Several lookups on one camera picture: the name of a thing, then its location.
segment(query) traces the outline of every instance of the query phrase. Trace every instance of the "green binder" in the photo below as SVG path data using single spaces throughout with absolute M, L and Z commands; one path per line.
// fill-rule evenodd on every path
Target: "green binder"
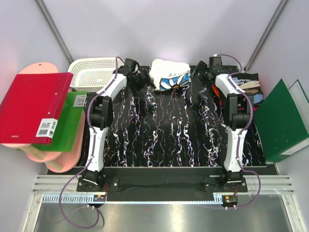
M 52 143 L 49 145 L 33 144 L 33 146 L 40 151 L 71 152 L 86 96 L 87 92 L 69 92 L 61 111 Z
M 254 122 L 266 161 L 279 162 L 309 143 L 295 100 L 282 79 L 255 111 Z

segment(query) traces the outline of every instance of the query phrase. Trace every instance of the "gray floor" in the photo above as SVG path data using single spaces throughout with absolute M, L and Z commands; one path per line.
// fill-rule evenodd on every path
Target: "gray floor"
M 249 196 L 239 196 L 245 204 Z M 81 226 L 91 225 L 96 213 L 80 204 L 65 204 L 68 217 Z M 87 231 L 92 232 L 290 232 L 292 231 L 280 196 L 260 196 L 254 205 L 240 210 L 210 209 L 202 205 L 106 204 L 100 208 L 105 218 Z M 65 221 L 58 204 L 41 207 L 35 232 L 78 232 Z

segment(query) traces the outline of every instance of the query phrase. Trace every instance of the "white plastic basket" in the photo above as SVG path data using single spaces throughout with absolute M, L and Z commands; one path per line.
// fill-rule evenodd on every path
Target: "white plastic basket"
M 123 62 L 117 60 L 118 67 Z M 69 66 L 73 74 L 70 87 L 76 91 L 97 92 L 102 89 L 112 77 L 116 69 L 116 58 L 86 58 L 78 59 Z

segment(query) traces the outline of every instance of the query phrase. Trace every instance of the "white wall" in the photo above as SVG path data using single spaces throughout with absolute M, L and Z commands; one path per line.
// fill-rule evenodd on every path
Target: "white wall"
M 119 55 L 149 65 L 197 64 L 215 53 L 246 64 L 280 0 L 44 2 L 74 59 Z
M 15 75 L 30 64 L 45 61 L 55 64 L 60 72 L 68 69 L 33 0 L 1 1 L 0 22 L 0 102 Z M 1 231 L 19 230 L 35 179 L 43 167 L 30 161 L 24 152 L 0 145 Z
M 299 79 L 309 96 L 309 1 L 292 0 L 288 3 L 268 41 L 250 72 L 259 73 L 265 95 L 282 78 L 290 87 Z M 283 174 L 288 174 L 309 229 L 309 147 L 279 163 Z

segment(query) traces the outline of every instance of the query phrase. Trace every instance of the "red book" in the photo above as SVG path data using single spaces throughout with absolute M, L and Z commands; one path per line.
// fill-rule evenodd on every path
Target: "red book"
M 18 74 L 0 105 L 0 143 L 50 144 L 73 74 Z

